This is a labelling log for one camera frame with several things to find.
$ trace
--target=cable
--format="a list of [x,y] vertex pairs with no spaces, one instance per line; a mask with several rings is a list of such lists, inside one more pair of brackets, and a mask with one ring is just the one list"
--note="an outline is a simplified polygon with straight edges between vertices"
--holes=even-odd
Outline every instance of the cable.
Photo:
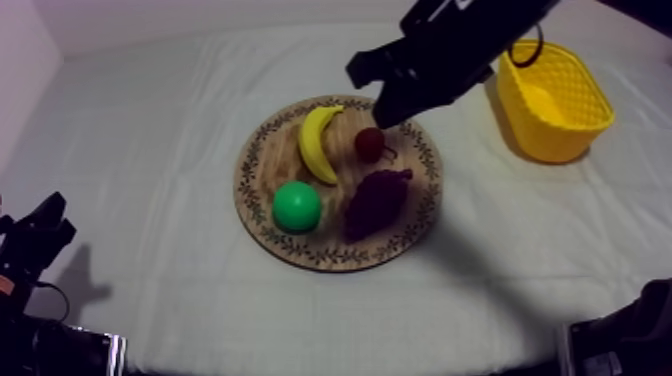
[[65,321],[65,319],[67,319],[68,316],[70,315],[70,300],[68,299],[68,296],[65,295],[63,290],[61,290],[58,286],[54,285],[53,283],[37,281],[35,282],[35,287],[37,288],[49,287],[50,289],[55,290],[56,292],[61,294],[61,296],[63,297],[63,301],[65,302],[65,313],[63,314],[63,317],[57,321],[59,324],[62,324],[63,321]]
[[68,299],[68,296],[61,290],[58,286],[54,285],[53,283],[49,282],[42,282],[42,281],[37,281],[34,284],[34,287],[37,288],[45,288],[48,287],[52,290],[57,291],[61,296],[63,297],[63,301],[65,302],[65,313],[63,314],[63,317],[61,317],[60,320],[45,320],[43,323],[40,324],[40,326],[37,327],[35,330],[35,334],[33,335],[33,340],[32,340],[32,351],[35,356],[34,359],[34,370],[35,370],[35,376],[41,376],[41,370],[40,370],[40,362],[37,357],[37,354],[39,353],[38,351],[38,344],[40,342],[40,333],[42,330],[50,325],[56,325],[60,326],[63,324],[63,321],[68,318],[70,315],[70,300]]
[[537,44],[537,49],[534,50],[534,53],[532,54],[532,56],[530,56],[529,59],[523,61],[522,63],[513,60],[513,45],[509,47],[509,58],[511,59],[513,65],[516,66],[516,68],[528,68],[532,64],[534,64],[535,61],[537,61],[539,56],[541,56],[541,51],[544,49],[544,32],[541,30],[541,25],[536,24],[535,26],[537,27],[537,35],[539,43]]

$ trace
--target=white table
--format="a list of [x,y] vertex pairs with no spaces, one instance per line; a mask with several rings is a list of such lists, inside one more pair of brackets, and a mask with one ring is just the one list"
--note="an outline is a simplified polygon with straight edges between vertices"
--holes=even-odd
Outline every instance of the white table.
[[[402,257],[350,275],[278,261],[233,205],[244,140],[279,108],[355,91],[358,50],[394,24],[231,31],[66,62],[0,176],[19,217],[49,193],[79,232],[44,273],[71,323],[119,333],[137,364],[223,375],[439,375],[531,360],[560,323],[629,303],[672,271],[670,42],[602,5],[544,22],[617,112],[587,158],[513,155],[486,88],[417,121],[444,166],[441,219]],[[461,234],[461,241],[454,233]],[[56,315],[42,294],[32,311]]]

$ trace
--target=banana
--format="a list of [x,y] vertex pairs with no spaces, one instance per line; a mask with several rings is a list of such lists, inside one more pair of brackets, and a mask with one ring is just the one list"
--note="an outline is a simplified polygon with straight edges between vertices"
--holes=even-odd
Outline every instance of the banana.
[[343,106],[317,107],[303,121],[299,132],[299,150],[310,172],[327,184],[336,184],[338,178],[322,149],[322,131]]

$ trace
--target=yellow basket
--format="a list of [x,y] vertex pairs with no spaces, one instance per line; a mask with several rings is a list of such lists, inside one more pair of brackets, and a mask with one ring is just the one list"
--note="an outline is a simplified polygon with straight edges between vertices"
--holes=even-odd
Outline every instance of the yellow basket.
[[[514,59],[527,60],[537,43],[516,42]],[[544,43],[539,59],[528,68],[516,68],[504,53],[497,92],[521,149],[545,162],[579,157],[614,121],[614,111],[585,65],[552,43]]]

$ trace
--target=wooden plate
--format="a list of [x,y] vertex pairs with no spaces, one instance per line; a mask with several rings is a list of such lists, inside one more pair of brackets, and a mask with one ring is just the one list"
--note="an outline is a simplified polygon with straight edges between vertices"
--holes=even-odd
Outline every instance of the wooden plate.
[[[243,225],[271,254],[290,264],[323,272],[371,268],[399,256],[427,231],[440,207],[441,159],[429,135],[414,121],[385,130],[386,145],[398,158],[374,165],[357,161],[353,147],[360,130],[375,127],[374,101],[354,96],[307,99],[280,110],[259,126],[240,153],[234,177],[236,209]],[[327,158],[338,175],[334,187],[321,184],[299,154],[298,132],[306,115],[318,106],[343,105],[322,134]],[[394,225],[353,244],[342,237],[344,212],[357,185],[371,172],[413,170],[408,200]],[[306,235],[290,235],[273,223],[275,191],[291,180],[306,182],[322,199],[318,228]]]

